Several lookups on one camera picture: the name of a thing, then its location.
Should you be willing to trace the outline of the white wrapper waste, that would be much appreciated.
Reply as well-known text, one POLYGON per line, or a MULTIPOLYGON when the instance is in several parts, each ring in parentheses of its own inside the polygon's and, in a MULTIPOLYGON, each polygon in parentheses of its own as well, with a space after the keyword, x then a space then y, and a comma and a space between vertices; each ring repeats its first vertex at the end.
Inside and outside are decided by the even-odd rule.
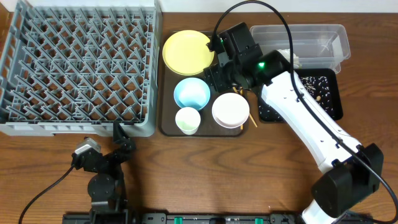
MULTIPOLYGON (((288 62, 290 62, 290 50, 289 49, 278 49, 277 50, 288 62)), ((299 61, 299 57, 293 54, 294 68, 302 68, 302 64, 299 61)))

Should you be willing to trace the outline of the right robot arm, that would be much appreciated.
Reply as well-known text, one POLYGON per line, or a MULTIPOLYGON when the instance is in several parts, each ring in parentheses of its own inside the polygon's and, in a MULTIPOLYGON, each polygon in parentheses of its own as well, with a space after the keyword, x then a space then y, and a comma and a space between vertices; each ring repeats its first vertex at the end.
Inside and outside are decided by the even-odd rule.
POLYGON ((342 130, 280 52, 263 54, 243 22, 213 33, 208 48, 218 63, 204 69, 206 82, 218 92, 234 86, 253 91, 283 117, 315 159, 323 175, 312 186, 312 203, 302 212, 305 223, 334 223, 378 190, 382 151, 375 144, 364 147, 342 130))

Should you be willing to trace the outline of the white green cup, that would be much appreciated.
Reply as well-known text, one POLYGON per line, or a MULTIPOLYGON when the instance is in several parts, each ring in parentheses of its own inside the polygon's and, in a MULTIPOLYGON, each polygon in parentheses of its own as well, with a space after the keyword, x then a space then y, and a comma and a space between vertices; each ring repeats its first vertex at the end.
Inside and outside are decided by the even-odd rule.
POLYGON ((199 128, 201 116, 196 109, 184 107, 179 109, 175 115, 175 123, 182 133, 193 135, 199 128))

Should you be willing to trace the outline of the light blue bowl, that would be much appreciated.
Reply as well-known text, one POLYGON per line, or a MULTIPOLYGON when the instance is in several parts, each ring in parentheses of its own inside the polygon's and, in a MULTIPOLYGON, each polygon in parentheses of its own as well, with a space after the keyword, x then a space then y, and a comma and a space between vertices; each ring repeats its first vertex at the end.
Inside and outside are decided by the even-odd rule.
POLYGON ((174 89, 174 100, 180 108, 191 107, 202 110, 209 102, 209 86, 199 78, 185 78, 174 89))

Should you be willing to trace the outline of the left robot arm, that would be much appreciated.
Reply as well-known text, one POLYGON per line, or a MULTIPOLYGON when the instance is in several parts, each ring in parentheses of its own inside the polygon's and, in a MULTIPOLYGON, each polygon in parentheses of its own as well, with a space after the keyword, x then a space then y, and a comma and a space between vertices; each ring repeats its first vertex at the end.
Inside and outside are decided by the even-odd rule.
POLYGON ((128 161, 136 145, 121 127, 113 123, 113 143, 119 147, 108 154, 92 138, 85 138, 72 154, 72 166, 92 172, 88 183, 91 197, 90 223, 136 223, 137 218, 127 205, 126 185, 121 164, 128 161))

